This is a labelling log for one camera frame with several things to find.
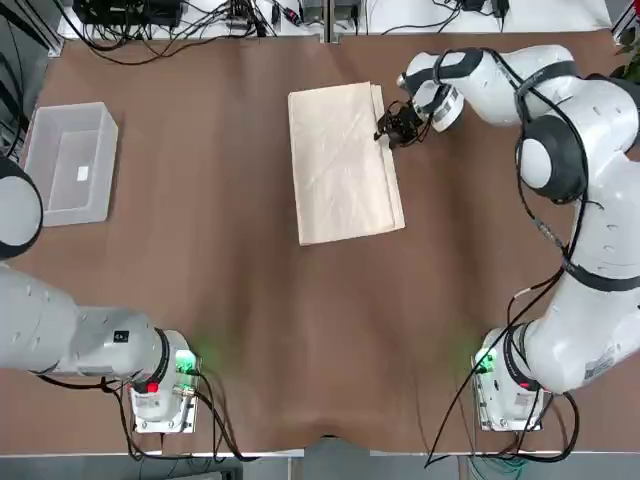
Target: white shelf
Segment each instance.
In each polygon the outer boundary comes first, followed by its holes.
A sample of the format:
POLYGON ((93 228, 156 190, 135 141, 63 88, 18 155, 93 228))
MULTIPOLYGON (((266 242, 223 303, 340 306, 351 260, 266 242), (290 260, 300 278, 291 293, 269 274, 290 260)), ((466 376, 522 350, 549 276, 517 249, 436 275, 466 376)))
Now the white shelf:
MULTIPOLYGON (((400 25, 429 25, 446 20, 451 11, 431 0, 362 0, 366 2, 369 34, 376 35, 400 25)), ((504 33, 515 32, 576 32, 611 28, 605 0, 509 0, 510 11, 504 22, 504 33)), ((490 13, 491 5, 484 11, 490 13)), ((392 34, 437 32, 440 27, 400 28, 392 34)), ((360 18, 360 35, 364 35, 364 12, 360 18)), ((336 34, 355 34, 337 28, 336 34)), ((444 33, 500 33, 500 24, 493 16, 475 12, 460 12, 448 24, 444 33)))
MULTIPOLYGON (((182 15, 182 22, 180 26, 176 27, 173 30, 173 34, 177 34, 178 32, 183 31, 184 29, 189 27, 189 24, 198 23, 204 17, 206 17, 206 13, 200 12, 200 10, 204 10, 210 12, 215 8, 219 7, 224 3, 224 0, 189 0, 189 3, 193 5, 184 5, 186 11, 182 15)), ((289 7, 298 11, 298 1, 297 0, 279 0, 279 3, 284 7, 289 7)), ((262 15, 267 20, 267 22, 271 23, 271 6, 272 3, 268 0, 256 0, 256 4, 260 8, 262 15)), ((65 13, 75 25, 75 27, 80 31, 83 31, 83 24, 78 19, 78 16, 75 14, 71 7, 65 7, 65 13)), ((87 26, 87 34, 94 39, 100 39, 100 35, 97 31, 94 31, 93 27, 87 26)), ((160 27, 158 25, 153 25, 151 28, 151 37, 153 40, 168 40, 169 32, 167 27, 160 27)), ((323 27, 322 25, 302 25, 300 27, 296 27, 292 23, 288 22, 284 18, 281 18, 280 24, 274 28, 276 35, 288 37, 288 36, 309 36, 309 35, 323 35, 323 27)), ((78 35, 73 31, 73 29, 68 25, 67 21, 62 18, 60 20, 60 25, 58 26, 58 33, 62 35, 64 38, 68 40, 78 39, 78 35)), ((235 29, 231 33, 239 35, 243 33, 242 29, 235 29)), ((209 25, 206 28, 201 29, 194 35, 190 37, 190 40, 198 40, 198 39, 207 39, 213 37, 219 37, 229 34, 229 28, 227 27, 224 19, 220 19, 216 23, 209 25)), ((267 35, 273 36, 271 30, 267 28, 267 35)))

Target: brown table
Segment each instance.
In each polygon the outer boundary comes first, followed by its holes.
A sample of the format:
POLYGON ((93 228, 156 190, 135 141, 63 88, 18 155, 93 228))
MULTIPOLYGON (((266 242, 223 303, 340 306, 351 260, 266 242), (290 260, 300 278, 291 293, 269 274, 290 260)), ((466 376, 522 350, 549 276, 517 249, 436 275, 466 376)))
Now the brown table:
MULTIPOLYGON (((106 103, 121 132, 111 212, 105 223, 45 230, 13 266, 79 304, 139 309, 182 331, 220 374, 244 451, 299 448, 323 434, 424 450, 417 405, 432 442, 482 335, 505 321, 515 291, 558 265, 516 196, 517 130, 490 127, 467 107, 446 134, 395 154, 406 229, 302 248, 287 94, 372 81, 388 103, 404 98, 395 78, 420 51, 544 43, 569 47, 585 74, 620 62, 607 31, 219 41, 144 67, 67 44, 40 105, 106 103)), ((532 204, 568 234, 570 208, 532 204)), ((576 392, 579 450, 640 451, 639 369, 636 356, 576 392)), ((0 372, 0 384, 0 452, 125 451, 112 398, 23 372, 0 372)), ((463 404, 470 424, 469 392, 463 404)), ((209 450, 204 410, 197 427, 169 437, 167 450, 209 450)), ((529 447, 561 449, 553 416, 546 427, 529 447)), ((509 440, 481 435, 478 449, 509 440)), ((459 409, 439 450, 470 450, 459 409)))

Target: plastic storage box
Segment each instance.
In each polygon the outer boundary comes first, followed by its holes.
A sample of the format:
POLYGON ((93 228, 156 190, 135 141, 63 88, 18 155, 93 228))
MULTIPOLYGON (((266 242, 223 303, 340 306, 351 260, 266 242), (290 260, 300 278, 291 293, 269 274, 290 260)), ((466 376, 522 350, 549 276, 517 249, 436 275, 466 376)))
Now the plastic storage box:
POLYGON ((106 220, 117 141, 104 103, 37 110, 25 171, 40 190, 45 227, 106 220))

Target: robotic arm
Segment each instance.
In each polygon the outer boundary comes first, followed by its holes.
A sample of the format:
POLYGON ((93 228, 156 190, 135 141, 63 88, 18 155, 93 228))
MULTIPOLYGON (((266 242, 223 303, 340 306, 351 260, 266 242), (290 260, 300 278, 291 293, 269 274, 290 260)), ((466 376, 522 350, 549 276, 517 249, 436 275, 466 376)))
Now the robotic arm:
POLYGON ((394 146, 412 143, 421 127, 443 132, 466 98, 492 125, 524 124, 517 154, 532 190, 578 212, 589 199, 545 315, 497 343, 504 329, 493 330, 474 359, 484 359, 476 375, 483 429, 523 430, 532 409, 529 425, 537 423, 538 389, 580 388, 640 348, 640 163, 625 156, 639 133, 640 87, 579 78, 561 46, 421 53, 398 85, 410 103, 380 119, 376 138, 386 134, 394 146))
POLYGON ((198 362, 182 335, 127 309, 78 307, 1 263, 35 243, 42 212, 32 180, 0 155, 0 368, 119 379, 139 432, 193 431, 198 362))

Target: beige towel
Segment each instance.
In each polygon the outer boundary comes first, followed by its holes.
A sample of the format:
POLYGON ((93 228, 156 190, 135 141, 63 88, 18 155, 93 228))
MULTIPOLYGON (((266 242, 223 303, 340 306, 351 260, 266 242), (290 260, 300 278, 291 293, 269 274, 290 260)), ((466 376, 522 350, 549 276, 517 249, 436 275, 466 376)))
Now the beige towel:
POLYGON ((301 245, 404 228, 391 150, 373 139, 383 113, 370 83, 289 95, 301 245))

